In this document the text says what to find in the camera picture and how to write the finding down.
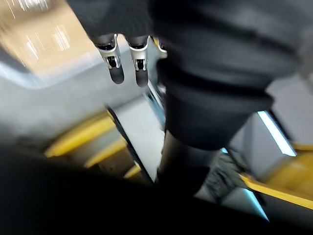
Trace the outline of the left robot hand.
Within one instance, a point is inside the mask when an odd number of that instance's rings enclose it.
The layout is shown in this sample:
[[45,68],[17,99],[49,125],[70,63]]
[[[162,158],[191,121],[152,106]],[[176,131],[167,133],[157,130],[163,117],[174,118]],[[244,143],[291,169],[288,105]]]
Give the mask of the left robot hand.
[[303,30],[312,23],[297,0],[71,0],[87,34],[157,37],[165,86],[160,187],[195,194],[208,158],[227,146],[255,112],[267,87],[295,73]]

